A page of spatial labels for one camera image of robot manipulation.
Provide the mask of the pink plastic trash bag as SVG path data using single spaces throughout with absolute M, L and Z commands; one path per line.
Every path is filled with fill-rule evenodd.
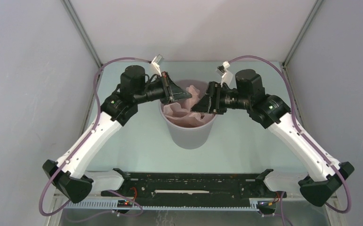
M 172 104 L 160 104 L 160 112 L 164 119 L 183 128 L 197 128 L 215 120 L 215 115 L 193 112 L 191 108 L 205 94 L 208 83 L 198 80 L 178 80 L 176 84 L 188 91 L 192 97 Z

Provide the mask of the grey trash bin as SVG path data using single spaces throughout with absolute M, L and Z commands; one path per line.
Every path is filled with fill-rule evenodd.
M 183 128 L 183 127 L 179 127 L 174 124 L 171 124 L 166 119 L 164 119 L 164 120 L 167 123 L 169 133 L 170 133 L 171 138 L 174 141 L 174 143 L 184 149 L 196 149 L 196 148 L 202 146 L 207 141 L 211 128 L 212 128 L 212 125 L 215 121 L 214 120 L 213 122 L 210 122 L 209 124 L 206 124 L 204 126 L 197 127 L 197 128 Z

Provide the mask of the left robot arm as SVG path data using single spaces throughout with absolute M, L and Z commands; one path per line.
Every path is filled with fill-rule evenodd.
M 138 112 L 139 104 L 159 100 L 165 105 L 191 96 L 167 72 L 149 78 L 143 67 L 128 66 L 120 75 L 117 89 L 100 105 L 95 121 L 63 156 L 56 161 L 47 160 L 43 170 L 56 189 L 73 203 L 106 190 L 127 195 L 130 182 L 121 170 L 87 172 L 88 165 L 107 140 Z

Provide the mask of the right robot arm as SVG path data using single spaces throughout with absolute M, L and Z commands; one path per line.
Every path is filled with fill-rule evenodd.
M 235 75 L 236 88 L 211 81 L 205 95 L 191 110 L 224 114 L 228 109 L 245 110 L 249 117 L 283 141 L 301 161 L 307 174 L 294 175 L 268 169 L 257 177 L 255 189 L 262 197 L 272 192 L 300 193 L 309 203 L 321 207 L 355 170 L 328 154 L 297 122 L 289 106 L 278 96 L 265 93 L 262 79 L 252 69 Z

